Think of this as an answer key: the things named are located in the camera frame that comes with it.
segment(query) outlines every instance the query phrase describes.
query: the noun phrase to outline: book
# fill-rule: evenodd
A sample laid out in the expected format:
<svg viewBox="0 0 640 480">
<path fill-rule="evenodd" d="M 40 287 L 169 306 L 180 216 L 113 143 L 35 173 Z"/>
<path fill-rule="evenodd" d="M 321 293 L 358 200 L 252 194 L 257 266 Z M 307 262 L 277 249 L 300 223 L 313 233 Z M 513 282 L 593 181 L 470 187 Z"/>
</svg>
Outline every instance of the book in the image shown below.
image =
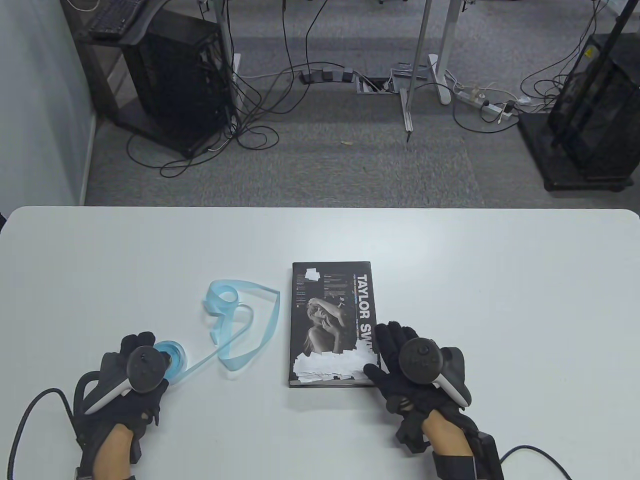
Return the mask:
<svg viewBox="0 0 640 480">
<path fill-rule="evenodd" d="M 375 326 L 370 262 L 294 263 L 289 386 L 372 385 Z"/>
</svg>

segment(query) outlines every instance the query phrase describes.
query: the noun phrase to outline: gray carpet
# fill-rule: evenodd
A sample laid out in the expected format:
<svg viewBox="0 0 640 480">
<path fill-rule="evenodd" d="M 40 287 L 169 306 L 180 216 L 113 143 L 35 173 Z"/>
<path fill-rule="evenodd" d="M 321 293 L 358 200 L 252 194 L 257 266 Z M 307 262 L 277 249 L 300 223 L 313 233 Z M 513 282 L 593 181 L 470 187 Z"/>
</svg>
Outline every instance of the gray carpet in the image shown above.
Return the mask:
<svg viewBox="0 0 640 480">
<path fill-rule="evenodd" d="M 446 1 L 434 4 L 426 52 L 437 50 L 446 15 Z M 193 0 L 170 5 L 194 14 Z M 285 68 L 280 0 L 234 0 L 230 5 L 242 75 Z M 294 63 L 304 61 L 304 35 L 320 5 L 319 0 L 287 2 Z M 309 58 L 370 76 L 388 75 L 394 62 L 412 61 L 423 7 L 419 0 L 387 0 L 382 6 L 376 0 L 329 0 L 310 35 Z M 495 81 L 499 88 L 517 92 L 524 76 L 571 51 L 590 15 L 590 0 L 478 1 L 461 15 L 451 70 L 463 83 Z M 610 29 L 613 21 L 603 12 L 599 29 Z M 629 28 L 637 29 L 637 24 Z M 270 82 L 251 81 L 261 89 Z M 276 90 L 285 87 L 279 82 Z M 300 85 L 295 89 L 293 101 L 303 91 Z M 133 95 L 126 81 L 120 100 Z M 477 110 L 460 106 L 457 115 L 473 129 L 487 128 Z M 95 139 L 86 204 L 640 211 L 640 187 L 618 194 L 546 192 L 517 128 L 492 135 L 464 131 L 453 122 L 451 108 L 439 105 L 431 87 L 417 91 L 409 144 L 399 99 L 356 95 L 353 85 L 314 86 L 291 114 L 270 118 L 267 124 L 280 135 L 276 147 L 252 152 L 232 144 L 215 160 L 164 179 L 129 160 L 124 150 L 129 134 L 106 122 Z M 131 152 L 154 165 L 177 158 L 141 138 L 132 142 Z"/>
</svg>

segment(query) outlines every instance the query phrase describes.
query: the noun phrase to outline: woman on book cover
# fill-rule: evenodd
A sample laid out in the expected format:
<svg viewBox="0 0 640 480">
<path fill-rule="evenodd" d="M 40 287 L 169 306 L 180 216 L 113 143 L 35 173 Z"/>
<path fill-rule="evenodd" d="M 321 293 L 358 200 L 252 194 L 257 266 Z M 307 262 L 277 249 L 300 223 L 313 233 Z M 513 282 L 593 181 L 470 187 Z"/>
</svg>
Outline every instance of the woman on book cover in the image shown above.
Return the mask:
<svg viewBox="0 0 640 480">
<path fill-rule="evenodd" d="M 334 305 L 321 298 L 312 298 L 307 303 L 307 316 L 313 326 L 307 332 L 305 355 L 323 351 L 342 353 L 353 349 L 354 335 L 350 335 L 347 311 L 342 304 Z"/>
</svg>

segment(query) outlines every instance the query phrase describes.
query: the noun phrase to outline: white wall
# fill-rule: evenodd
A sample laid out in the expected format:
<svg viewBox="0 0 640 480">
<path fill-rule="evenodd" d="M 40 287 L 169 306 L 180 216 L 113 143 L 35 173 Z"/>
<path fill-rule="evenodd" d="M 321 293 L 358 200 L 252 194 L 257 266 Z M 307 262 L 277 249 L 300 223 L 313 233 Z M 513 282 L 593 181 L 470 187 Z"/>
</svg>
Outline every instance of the white wall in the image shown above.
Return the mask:
<svg viewBox="0 0 640 480">
<path fill-rule="evenodd" d="M 94 125 L 60 0 L 0 0 L 0 212 L 77 205 Z"/>
</svg>

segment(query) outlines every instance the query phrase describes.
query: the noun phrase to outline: light blue tape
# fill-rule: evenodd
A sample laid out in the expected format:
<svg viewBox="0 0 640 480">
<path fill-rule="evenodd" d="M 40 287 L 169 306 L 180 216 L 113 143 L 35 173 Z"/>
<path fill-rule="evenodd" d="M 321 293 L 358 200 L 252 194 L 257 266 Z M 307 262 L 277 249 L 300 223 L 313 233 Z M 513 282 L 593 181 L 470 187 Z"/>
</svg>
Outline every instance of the light blue tape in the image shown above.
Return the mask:
<svg viewBox="0 0 640 480">
<path fill-rule="evenodd" d="M 273 305 L 273 311 L 271 312 L 271 317 L 269 318 L 260 344 L 247 353 L 231 357 L 231 343 L 240 335 L 247 332 L 253 324 L 253 309 L 248 305 L 240 303 L 238 290 L 265 290 L 275 294 L 276 301 Z M 224 294 L 230 294 L 232 300 L 222 298 L 221 296 Z M 171 384 L 183 380 L 216 355 L 228 370 L 232 372 L 240 370 L 271 340 L 276 330 L 276 325 L 278 324 L 280 292 L 253 282 L 246 282 L 244 280 L 215 280 L 209 285 L 209 290 L 203 303 L 209 315 L 217 317 L 217 321 L 209 332 L 211 339 L 216 345 L 216 349 L 210 355 L 207 355 L 190 369 L 186 369 L 186 354 L 184 348 L 182 348 L 179 343 L 166 340 L 164 342 L 158 342 L 154 346 L 157 350 L 167 352 L 171 356 L 171 366 L 164 376 Z M 234 316 L 238 307 L 249 310 L 249 321 L 240 330 L 233 333 Z"/>
</svg>

